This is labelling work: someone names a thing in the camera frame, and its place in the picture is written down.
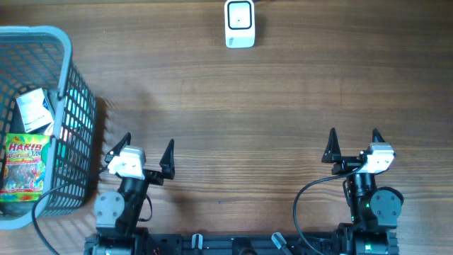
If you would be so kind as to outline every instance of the candy bag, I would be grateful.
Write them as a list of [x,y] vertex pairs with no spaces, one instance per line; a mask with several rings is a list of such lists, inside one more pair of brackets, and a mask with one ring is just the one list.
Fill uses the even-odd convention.
[[42,148],[45,135],[6,134],[6,165],[0,202],[37,200],[44,188],[45,163]]

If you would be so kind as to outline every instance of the laundry basket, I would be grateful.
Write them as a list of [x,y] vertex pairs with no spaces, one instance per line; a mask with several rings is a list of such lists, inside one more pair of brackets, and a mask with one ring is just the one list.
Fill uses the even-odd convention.
[[[86,197],[87,181],[74,180],[87,176],[90,170],[95,96],[72,61],[72,45],[65,32],[50,26],[0,27],[0,178],[6,163],[6,134],[24,132],[16,98],[38,88],[55,95],[55,125],[43,192],[67,182],[73,184],[46,196],[36,215],[65,215],[79,208]],[[1,204],[0,230],[31,223],[32,205]]]

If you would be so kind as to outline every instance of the wooden table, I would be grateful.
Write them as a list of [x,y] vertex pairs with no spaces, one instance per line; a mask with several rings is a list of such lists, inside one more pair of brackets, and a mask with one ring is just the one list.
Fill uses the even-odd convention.
[[[256,46],[242,50],[224,45],[223,2],[0,7],[0,24],[67,31],[101,106],[96,148],[131,132],[156,169],[175,139],[175,180],[148,192],[154,218],[140,225],[151,232],[295,233],[297,191],[331,174],[321,163],[329,129],[356,155],[379,128],[397,158],[377,183],[406,197],[401,254],[450,254],[452,10],[441,1],[263,2]],[[98,192],[119,183],[102,175]],[[83,250],[93,201],[40,220],[59,252]],[[350,221],[341,181],[300,202],[303,230]],[[0,244],[0,254],[49,253],[33,226],[0,232]]]

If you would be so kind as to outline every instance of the white device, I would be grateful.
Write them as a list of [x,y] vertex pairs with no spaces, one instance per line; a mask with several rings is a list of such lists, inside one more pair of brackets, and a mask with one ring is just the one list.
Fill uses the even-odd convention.
[[379,174],[389,169],[391,162],[395,158],[394,148],[386,142],[372,142],[367,149],[367,162],[358,171],[368,174]]
[[143,166],[146,161],[142,148],[127,145],[121,150],[120,156],[114,156],[110,161],[108,172],[144,180]]
[[229,48],[255,44],[255,6],[251,0],[225,3],[225,44]]

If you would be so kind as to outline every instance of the black wire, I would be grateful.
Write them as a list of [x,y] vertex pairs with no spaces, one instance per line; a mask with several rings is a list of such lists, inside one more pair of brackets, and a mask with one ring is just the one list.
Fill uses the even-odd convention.
[[304,234],[302,233],[302,231],[300,230],[300,227],[299,227],[299,223],[297,222],[297,202],[299,201],[299,198],[300,198],[300,195],[302,195],[302,193],[310,188],[311,186],[315,185],[315,184],[318,184],[318,183],[322,183],[324,181],[332,181],[332,180],[336,180],[336,179],[341,179],[341,178],[345,178],[345,177],[348,177],[348,176],[351,176],[353,174],[356,174],[358,171],[360,171],[360,169],[362,169],[362,167],[365,165],[365,163],[355,169],[354,171],[351,171],[347,174],[342,174],[342,175],[339,175],[339,176],[332,176],[332,177],[327,177],[327,178],[322,178],[322,179],[319,179],[317,181],[312,181],[311,183],[308,183],[307,185],[305,185],[305,187],[303,187],[299,192],[298,194],[296,195],[296,199],[294,199],[294,205],[292,207],[292,217],[294,218],[294,224],[296,225],[296,229],[297,229],[297,232],[299,233],[300,235],[300,238],[302,240],[304,240],[305,244],[310,248],[312,249],[314,252],[316,252],[316,254],[318,255],[323,255],[320,251],[318,251],[317,249],[315,249],[306,239],[305,239],[305,236]]
[[149,198],[148,194],[147,194],[147,200],[148,200],[148,203],[149,203],[149,207],[151,208],[151,215],[147,219],[139,218],[140,222],[148,222],[148,221],[151,220],[151,218],[153,218],[153,204],[151,203],[151,198]]
[[99,176],[99,174],[101,174],[102,172],[104,172],[105,170],[107,169],[107,166],[104,166],[98,173],[96,174],[92,174],[90,176],[86,176],[86,177],[83,177],[83,178],[78,178],[77,180],[74,180],[74,181],[71,181],[71,182],[66,182],[65,184],[62,184],[58,187],[55,187],[55,188],[51,188],[50,190],[48,190],[47,192],[45,192],[44,194],[41,195],[41,197],[36,200],[36,202],[33,204],[33,207],[31,209],[31,219],[33,221],[33,225],[35,226],[35,230],[38,234],[38,236],[41,238],[41,241],[44,243],[44,245],[55,255],[59,255],[59,253],[54,249],[54,247],[52,247],[52,245],[50,245],[50,243],[48,242],[48,240],[44,237],[44,235],[42,234],[41,232],[41,229],[40,227],[38,226],[38,221],[36,220],[36,207],[38,206],[38,204],[41,202],[41,200],[43,198],[45,198],[46,196],[48,196],[49,194],[61,189],[61,188],[64,188],[64,187],[67,187],[69,185],[72,185],[76,182],[79,182],[79,181],[84,181],[84,180],[89,180],[89,179],[92,179],[92,178],[95,178],[97,176]]

